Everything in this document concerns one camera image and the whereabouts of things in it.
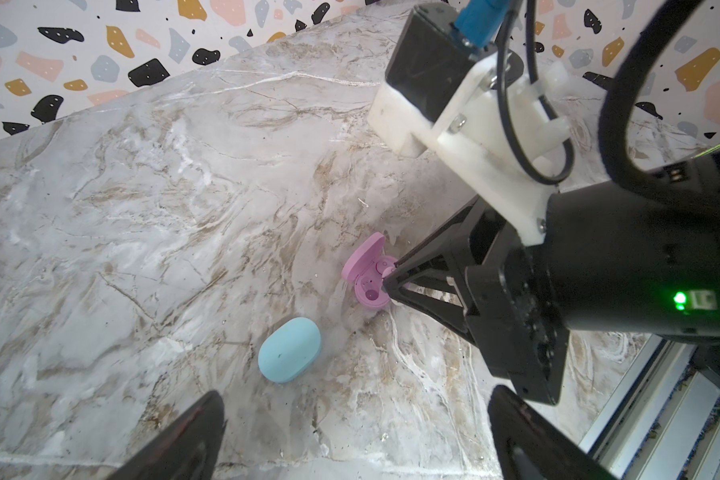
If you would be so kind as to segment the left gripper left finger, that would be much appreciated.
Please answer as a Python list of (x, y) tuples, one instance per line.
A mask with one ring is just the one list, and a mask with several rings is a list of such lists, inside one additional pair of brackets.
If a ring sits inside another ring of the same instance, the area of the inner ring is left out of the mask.
[(223, 399), (209, 391), (109, 479), (211, 479), (225, 427)]

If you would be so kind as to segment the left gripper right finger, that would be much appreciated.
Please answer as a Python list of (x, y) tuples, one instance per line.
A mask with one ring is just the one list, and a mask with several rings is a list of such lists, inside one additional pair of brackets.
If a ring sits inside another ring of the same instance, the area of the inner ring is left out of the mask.
[(613, 477), (507, 386), (493, 390), (488, 413), (505, 479)]

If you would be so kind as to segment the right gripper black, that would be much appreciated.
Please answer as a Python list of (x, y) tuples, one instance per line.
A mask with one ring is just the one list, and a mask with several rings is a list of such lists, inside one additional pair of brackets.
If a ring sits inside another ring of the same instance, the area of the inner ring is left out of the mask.
[[(544, 224), (542, 243), (526, 246), (475, 196), (398, 260), (383, 286), (477, 344), (490, 373), (519, 396), (545, 404), (559, 400), (573, 331), (720, 343), (719, 216), (604, 182), (551, 196)], [(444, 281), (465, 273), (469, 328)], [(422, 276), (436, 279), (414, 281)]]

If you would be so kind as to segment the pink earbud charging case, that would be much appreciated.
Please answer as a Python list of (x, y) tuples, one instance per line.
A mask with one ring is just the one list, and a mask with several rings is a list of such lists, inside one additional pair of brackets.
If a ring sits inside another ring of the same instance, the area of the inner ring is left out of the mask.
[(341, 271), (358, 302), (370, 310), (380, 310), (391, 301), (383, 281), (395, 270), (397, 260), (384, 253), (385, 243), (382, 233), (373, 233), (350, 255)]

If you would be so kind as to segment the blue earbud charging case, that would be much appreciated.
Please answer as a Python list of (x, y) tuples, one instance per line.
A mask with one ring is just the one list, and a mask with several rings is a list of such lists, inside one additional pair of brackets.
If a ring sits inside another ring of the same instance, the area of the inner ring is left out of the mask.
[(293, 318), (274, 331), (261, 345), (258, 367), (269, 381), (283, 384), (294, 380), (317, 359), (322, 335), (309, 318)]

